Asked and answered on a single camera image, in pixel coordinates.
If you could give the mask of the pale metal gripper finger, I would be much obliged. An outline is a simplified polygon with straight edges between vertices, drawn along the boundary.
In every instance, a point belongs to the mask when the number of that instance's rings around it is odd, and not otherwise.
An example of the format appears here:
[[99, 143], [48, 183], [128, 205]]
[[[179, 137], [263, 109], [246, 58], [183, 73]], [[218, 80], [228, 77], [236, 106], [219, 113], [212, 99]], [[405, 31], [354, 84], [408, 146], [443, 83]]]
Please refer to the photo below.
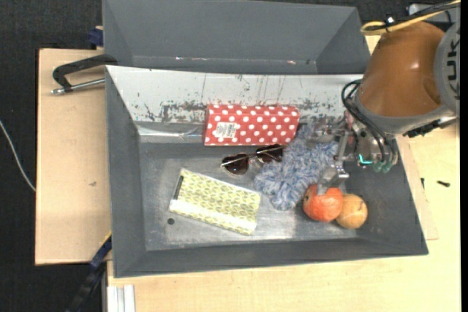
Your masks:
[[312, 133], [308, 136], [307, 141], [310, 143], [338, 142], [344, 133], [345, 130], [342, 126], [316, 124], [312, 127]]
[[344, 156], [335, 156], [324, 169], [317, 183], [318, 194], [325, 194], [329, 188], [338, 188], [348, 179], [350, 174], [345, 170], [345, 160], [346, 158]]

